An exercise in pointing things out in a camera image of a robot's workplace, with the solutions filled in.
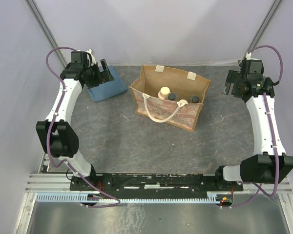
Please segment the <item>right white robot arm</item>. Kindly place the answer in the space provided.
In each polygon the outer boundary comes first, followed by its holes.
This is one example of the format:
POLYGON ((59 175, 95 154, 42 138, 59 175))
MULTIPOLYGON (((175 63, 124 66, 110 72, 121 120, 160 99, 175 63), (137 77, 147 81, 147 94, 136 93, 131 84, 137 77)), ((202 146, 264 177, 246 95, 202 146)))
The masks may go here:
POLYGON ((279 184, 293 169, 286 154, 274 114, 275 82, 264 76, 263 62, 245 58, 240 71, 230 70, 225 93, 244 101, 251 116, 254 151, 237 166, 222 166, 223 179, 230 182, 279 184))

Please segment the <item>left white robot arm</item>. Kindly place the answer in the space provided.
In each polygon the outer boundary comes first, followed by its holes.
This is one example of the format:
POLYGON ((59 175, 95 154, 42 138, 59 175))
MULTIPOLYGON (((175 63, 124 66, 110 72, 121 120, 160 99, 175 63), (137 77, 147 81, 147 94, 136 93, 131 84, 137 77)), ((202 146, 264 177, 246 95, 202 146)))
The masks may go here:
POLYGON ((79 138, 70 125, 71 117, 83 87, 97 87, 113 81, 114 77, 106 60, 97 62, 91 49, 71 49, 71 62, 56 77, 60 88, 55 103, 46 119, 36 124, 39 140, 53 167, 65 164, 73 172, 72 182, 95 186, 95 169, 79 151, 79 138))

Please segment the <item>clear bottle black cap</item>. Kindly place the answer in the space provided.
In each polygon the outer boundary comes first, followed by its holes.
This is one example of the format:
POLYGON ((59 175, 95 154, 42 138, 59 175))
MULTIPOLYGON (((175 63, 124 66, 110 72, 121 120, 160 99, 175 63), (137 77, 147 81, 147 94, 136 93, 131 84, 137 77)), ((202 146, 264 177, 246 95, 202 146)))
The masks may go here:
POLYGON ((172 92, 167 96, 166 100, 178 102, 180 101, 180 96, 177 93, 172 92))

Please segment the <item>clear square perfume bottle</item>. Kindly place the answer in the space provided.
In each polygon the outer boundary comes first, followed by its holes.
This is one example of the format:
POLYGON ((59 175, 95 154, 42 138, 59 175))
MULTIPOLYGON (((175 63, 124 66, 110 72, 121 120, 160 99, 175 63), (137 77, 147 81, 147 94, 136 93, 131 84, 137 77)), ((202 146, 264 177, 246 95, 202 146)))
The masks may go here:
POLYGON ((191 96, 189 99, 188 99, 188 103, 189 104, 197 104, 200 102, 200 98, 198 96, 191 96))

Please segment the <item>brown canvas tote bag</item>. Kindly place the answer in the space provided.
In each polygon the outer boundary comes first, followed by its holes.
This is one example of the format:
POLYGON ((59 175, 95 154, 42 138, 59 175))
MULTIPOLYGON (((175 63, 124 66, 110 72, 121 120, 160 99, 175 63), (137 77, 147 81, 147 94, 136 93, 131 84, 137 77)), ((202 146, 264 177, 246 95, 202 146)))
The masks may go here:
POLYGON ((131 85, 135 113, 157 123, 167 123, 189 132, 195 130, 211 80, 196 73, 161 65, 143 65, 140 76, 131 85), (158 98, 162 87, 168 87, 181 99, 198 96, 197 104, 184 104, 158 98))

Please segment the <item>peach lotion bottle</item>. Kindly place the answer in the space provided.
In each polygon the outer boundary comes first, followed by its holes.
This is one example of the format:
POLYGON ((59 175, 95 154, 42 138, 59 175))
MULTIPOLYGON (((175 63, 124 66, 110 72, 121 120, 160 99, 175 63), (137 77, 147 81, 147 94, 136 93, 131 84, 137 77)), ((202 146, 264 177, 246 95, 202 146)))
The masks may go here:
POLYGON ((158 92, 158 98, 166 99, 170 94, 170 89, 168 87, 162 87, 158 92))

